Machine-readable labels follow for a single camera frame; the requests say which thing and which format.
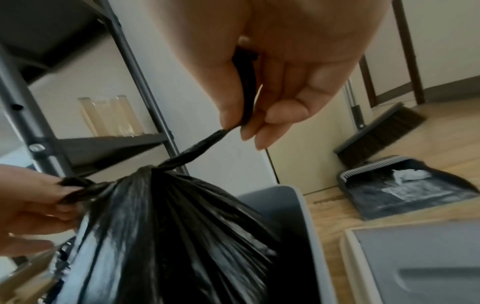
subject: broom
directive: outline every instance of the broom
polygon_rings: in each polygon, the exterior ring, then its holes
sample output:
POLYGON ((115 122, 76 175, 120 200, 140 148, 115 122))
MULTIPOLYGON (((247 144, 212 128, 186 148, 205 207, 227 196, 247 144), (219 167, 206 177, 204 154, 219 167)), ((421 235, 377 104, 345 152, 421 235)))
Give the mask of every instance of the broom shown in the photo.
POLYGON ((426 117, 397 103, 368 126, 334 149, 340 161, 353 168, 421 125, 426 117))

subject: gray trash can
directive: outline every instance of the gray trash can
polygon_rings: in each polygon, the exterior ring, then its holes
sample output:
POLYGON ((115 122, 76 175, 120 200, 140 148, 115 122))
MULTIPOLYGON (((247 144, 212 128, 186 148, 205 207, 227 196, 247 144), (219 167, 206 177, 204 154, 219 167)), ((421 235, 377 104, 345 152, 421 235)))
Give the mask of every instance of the gray trash can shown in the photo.
POLYGON ((294 280, 295 288, 303 288, 294 290, 297 294, 296 302, 336 304, 337 298, 322 245, 303 196, 292 187, 275 186, 242 195, 239 200, 261 215, 291 230, 300 244, 305 245, 292 248, 292 255, 288 261, 295 267, 295 273, 301 275, 292 278, 285 274, 285 280, 294 280), (312 296, 305 298, 306 294, 316 294, 319 298, 312 296))

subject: hand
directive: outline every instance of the hand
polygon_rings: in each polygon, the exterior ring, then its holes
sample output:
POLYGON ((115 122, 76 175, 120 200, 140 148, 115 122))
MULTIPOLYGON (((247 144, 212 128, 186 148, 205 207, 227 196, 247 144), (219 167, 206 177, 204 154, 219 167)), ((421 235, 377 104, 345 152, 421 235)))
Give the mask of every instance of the hand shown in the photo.
POLYGON ((389 0, 150 0, 184 66, 210 95, 223 128, 242 117, 243 93, 231 62, 236 45, 255 51, 262 85, 241 129, 265 149, 293 123, 328 103, 360 60, 389 0))
POLYGON ((56 205, 76 187, 57 185, 58 177, 0 165, 0 256, 19 256, 53 248, 48 240, 16 234, 52 234, 76 227, 76 206, 56 205))

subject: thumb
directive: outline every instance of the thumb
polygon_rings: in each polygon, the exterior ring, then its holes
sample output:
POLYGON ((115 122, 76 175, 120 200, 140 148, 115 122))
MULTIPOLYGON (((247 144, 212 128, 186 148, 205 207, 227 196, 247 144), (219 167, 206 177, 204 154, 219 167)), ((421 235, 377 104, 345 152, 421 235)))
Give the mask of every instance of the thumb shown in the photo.
POLYGON ((31 255, 53 247, 53 242, 48 240, 0 236, 0 256, 31 255))
POLYGON ((244 93, 232 61, 214 67, 195 66, 189 70, 218 108, 222 128, 236 126, 244 111, 244 93))

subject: bolt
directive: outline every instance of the bolt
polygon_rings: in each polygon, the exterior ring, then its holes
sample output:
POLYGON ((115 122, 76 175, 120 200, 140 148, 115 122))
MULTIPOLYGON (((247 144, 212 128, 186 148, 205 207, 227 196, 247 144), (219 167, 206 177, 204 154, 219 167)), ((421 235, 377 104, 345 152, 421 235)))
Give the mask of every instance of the bolt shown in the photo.
POLYGON ((29 145, 28 148, 29 148, 30 151, 32 151, 32 152, 41 152, 41 151, 45 150, 45 146, 42 145, 42 144, 29 145))

